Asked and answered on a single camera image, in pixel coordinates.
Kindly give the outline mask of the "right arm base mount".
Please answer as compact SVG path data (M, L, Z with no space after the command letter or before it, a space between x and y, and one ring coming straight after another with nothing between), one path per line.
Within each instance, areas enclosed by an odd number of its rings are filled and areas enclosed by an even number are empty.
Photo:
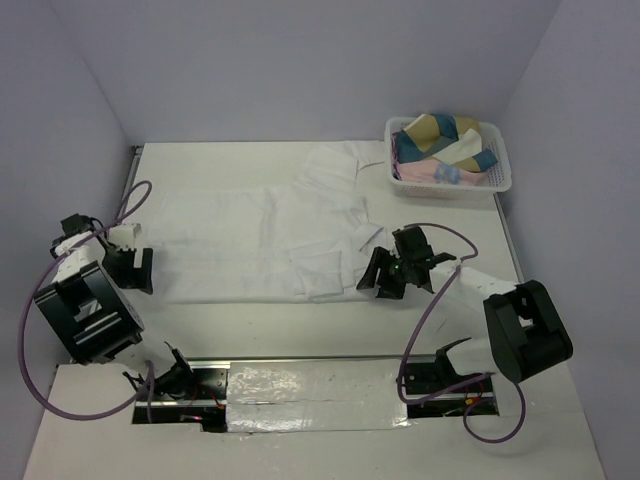
M462 340L439 348L429 361L409 360L401 381L407 397L420 398L450 389L447 393L424 404L408 405L406 409L409 419L461 417L469 406L473 406L472 415L495 416L498 414L490 378L470 383L456 390L451 389L453 385L479 376L478 372L459 375L454 370L448 353L460 343Z

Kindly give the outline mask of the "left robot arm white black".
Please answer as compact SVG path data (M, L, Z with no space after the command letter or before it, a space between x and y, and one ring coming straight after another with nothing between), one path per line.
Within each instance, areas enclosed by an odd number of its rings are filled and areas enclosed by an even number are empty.
M97 219L74 214L61 221L52 241L58 264L35 304L71 358L81 364L117 363L133 387L154 368L154 395L184 399L196 389L196 374L181 352L145 331L126 290L153 293L154 251L139 249L141 226L120 224L101 233Z

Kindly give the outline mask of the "white long sleeve shirt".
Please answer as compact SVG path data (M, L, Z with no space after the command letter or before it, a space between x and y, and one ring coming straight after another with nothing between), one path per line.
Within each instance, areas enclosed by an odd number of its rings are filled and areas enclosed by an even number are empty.
M356 285L384 227L356 190L380 141L315 146L289 184L167 194L147 230L156 293L174 304L369 300Z

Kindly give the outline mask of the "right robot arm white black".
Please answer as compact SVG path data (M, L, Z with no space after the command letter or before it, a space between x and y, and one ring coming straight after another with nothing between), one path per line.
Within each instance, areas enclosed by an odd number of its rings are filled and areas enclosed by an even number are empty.
M401 357L405 371L409 356L439 301L448 298L477 312L486 324L487 336L463 338L440 349L435 380L444 390L456 391L465 384L470 370L465 360L487 367L484 375L499 373L519 384L574 354L573 342L546 287L539 281L514 283L501 280L465 264L479 255L471 240L450 227L433 223L471 248L456 257L436 253L423 229L425 223L409 224L392 232L395 248L376 247L356 288L374 289L380 299L401 300L409 285L433 295L414 328Z

